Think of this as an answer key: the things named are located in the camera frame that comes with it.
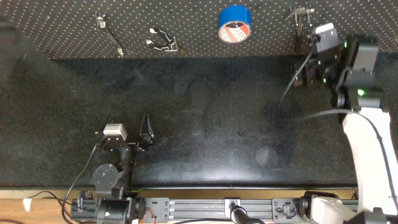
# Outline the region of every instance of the red and white label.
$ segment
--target red and white label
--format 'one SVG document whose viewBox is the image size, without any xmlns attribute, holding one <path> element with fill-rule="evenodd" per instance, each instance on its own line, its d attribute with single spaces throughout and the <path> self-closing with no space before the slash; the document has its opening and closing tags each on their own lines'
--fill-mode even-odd
<svg viewBox="0 0 398 224">
<path fill-rule="evenodd" d="M 238 43 L 246 40 L 250 36 L 250 27 L 247 24 L 243 24 L 240 27 L 227 27 L 225 24 L 220 29 L 220 39 L 228 43 Z"/>
</svg>

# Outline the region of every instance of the wooden surface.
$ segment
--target wooden surface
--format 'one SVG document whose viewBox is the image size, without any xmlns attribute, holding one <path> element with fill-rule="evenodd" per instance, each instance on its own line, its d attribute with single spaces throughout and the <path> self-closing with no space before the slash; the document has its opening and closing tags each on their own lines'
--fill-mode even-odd
<svg viewBox="0 0 398 224">
<path fill-rule="evenodd" d="M 61 206 L 54 199 L 32 199 L 30 211 L 25 210 L 23 199 L 40 192 L 39 190 L 3 190 L 0 191 L 0 221 L 13 220 L 19 223 L 65 223 L 61 216 Z M 304 190 L 235 190 L 242 199 L 272 199 L 274 197 L 300 197 Z M 329 190 L 342 199 L 351 198 L 354 190 Z M 59 198 L 66 194 L 64 190 L 52 191 Z M 234 197 L 232 190 L 147 190 L 140 192 L 143 197 L 168 197 L 171 199 L 222 199 Z M 71 198 L 76 198 L 78 191 L 73 191 Z M 50 197 L 49 194 L 37 198 Z"/>
</svg>

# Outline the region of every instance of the black tabletop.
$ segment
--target black tabletop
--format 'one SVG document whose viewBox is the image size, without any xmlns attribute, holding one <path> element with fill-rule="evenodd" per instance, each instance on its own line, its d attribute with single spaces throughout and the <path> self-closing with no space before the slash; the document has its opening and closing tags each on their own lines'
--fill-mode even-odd
<svg viewBox="0 0 398 224">
<path fill-rule="evenodd" d="M 279 117 L 330 108 L 327 88 L 279 98 L 298 56 L 46 60 L 32 52 L 1 68 L 0 185 L 65 189 L 112 113 L 136 139 L 144 112 L 157 145 L 136 154 L 134 188 L 355 187 L 336 116 Z M 397 147 L 398 54 L 379 54 L 376 83 L 389 100 Z M 78 182 L 110 160 L 98 151 Z"/>
</svg>

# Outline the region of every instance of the tape roll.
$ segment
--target tape roll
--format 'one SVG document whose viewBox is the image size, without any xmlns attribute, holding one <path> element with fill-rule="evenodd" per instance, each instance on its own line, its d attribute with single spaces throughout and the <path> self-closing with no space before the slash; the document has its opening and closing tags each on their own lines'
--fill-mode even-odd
<svg viewBox="0 0 398 224">
<path fill-rule="evenodd" d="M 230 6 L 220 14 L 218 37 L 227 43 L 245 41 L 251 35 L 251 14 L 244 6 Z"/>
</svg>

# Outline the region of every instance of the green light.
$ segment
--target green light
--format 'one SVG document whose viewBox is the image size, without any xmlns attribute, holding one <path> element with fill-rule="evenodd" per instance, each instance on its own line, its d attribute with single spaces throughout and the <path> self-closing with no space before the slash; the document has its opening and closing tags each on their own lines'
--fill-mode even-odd
<svg viewBox="0 0 398 224">
<path fill-rule="evenodd" d="M 358 96 L 363 96 L 363 95 L 365 95 L 365 91 L 364 90 L 361 90 L 361 89 L 359 89 L 358 90 Z"/>
</svg>

